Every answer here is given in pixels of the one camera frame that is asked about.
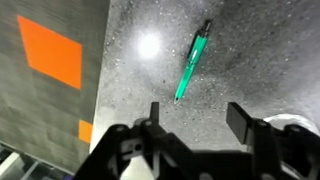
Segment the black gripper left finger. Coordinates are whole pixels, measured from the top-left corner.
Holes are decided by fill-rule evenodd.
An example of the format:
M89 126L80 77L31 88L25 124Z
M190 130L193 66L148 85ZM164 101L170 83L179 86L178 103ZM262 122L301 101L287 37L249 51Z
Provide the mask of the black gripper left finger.
M148 127L151 130L155 130L158 126L159 126L159 103L152 102Z

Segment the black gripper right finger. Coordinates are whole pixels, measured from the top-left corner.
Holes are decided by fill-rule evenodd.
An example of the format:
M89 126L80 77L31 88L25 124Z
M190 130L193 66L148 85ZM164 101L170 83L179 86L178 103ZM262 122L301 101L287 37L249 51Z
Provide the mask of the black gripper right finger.
M226 122L238 141L241 144L246 144L252 118L238 103L228 103Z

